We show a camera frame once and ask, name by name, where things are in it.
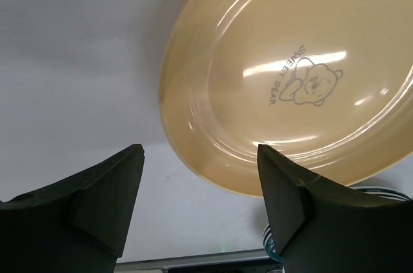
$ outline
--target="oval plate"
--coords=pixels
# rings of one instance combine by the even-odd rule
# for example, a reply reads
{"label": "oval plate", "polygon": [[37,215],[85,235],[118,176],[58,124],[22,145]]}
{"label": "oval plate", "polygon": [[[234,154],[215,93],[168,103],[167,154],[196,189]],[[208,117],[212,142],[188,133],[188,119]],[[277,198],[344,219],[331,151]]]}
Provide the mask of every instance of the oval plate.
{"label": "oval plate", "polygon": [[262,197],[268,144],[351,185],[413,151],[413,0],[188,0],[159,89],[169,142],[207,181]]}

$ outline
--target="cream ceramic dish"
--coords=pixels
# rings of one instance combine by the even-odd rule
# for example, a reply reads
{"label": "cream ceramic dish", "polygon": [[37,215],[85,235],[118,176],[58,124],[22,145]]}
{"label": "cream ceramic dish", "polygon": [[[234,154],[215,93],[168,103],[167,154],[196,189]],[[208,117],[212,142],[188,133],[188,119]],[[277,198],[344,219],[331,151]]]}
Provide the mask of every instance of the cream ceramic dish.
{"label": "cream ceramic dish", "polygon": [[343,185],[413,151],[413,0],[188,0],[160,107],[186,166],[261,197],[260,143]]}

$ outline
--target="striped object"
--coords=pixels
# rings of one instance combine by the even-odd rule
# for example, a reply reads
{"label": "striped object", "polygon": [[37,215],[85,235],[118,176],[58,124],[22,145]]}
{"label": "striped object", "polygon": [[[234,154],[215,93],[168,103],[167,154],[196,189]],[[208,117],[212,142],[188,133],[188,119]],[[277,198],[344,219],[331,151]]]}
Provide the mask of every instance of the striped object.
{"label": "striped object", "polygon": [[[352,187],[354,190],[365,192],[367,194],[372,194],[374,196],[385,197],[386,199],[397,200],[397,201],[410,201],[411,199],[401,192],[387,188],[387,187],[374,187],[374,186],[365,186],[365,187]],[[267,225],[264,230],[264,248],[270,258],[282,263],[283,258],[277,255],[276,248],[274,246],[274,241],[272,240],[272,234],[270,225]]]}

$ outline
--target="white table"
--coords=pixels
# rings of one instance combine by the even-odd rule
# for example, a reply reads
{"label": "white table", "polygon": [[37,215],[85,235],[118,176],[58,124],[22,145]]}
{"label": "white table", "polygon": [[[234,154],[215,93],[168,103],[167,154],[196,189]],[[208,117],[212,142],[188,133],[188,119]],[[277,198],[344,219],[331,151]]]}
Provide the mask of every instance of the white table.
{"label": "white table", "polygon": [[[159,69],[183,1],[0,0],[3,201],[142,143],[145,169],[120,261],[261,247],[263,201],[196,177],[163,134]],[[413,196],[412,167],[410,157],[370,184]]]}

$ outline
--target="bear drawing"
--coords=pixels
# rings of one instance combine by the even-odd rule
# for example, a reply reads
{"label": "bear drawing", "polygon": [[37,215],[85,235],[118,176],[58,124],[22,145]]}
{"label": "bear drawing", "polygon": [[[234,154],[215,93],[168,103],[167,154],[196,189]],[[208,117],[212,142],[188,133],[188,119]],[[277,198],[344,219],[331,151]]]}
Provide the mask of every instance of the bear drawing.
{"label": "bear drawing", "polygon": [[343,76],[343,71],[333,71],[326,64],[314,64],[302,58],[292,72],[291,79],[279,95],[282,101],[293,101],[297,105],[312,103],[321,106]]}

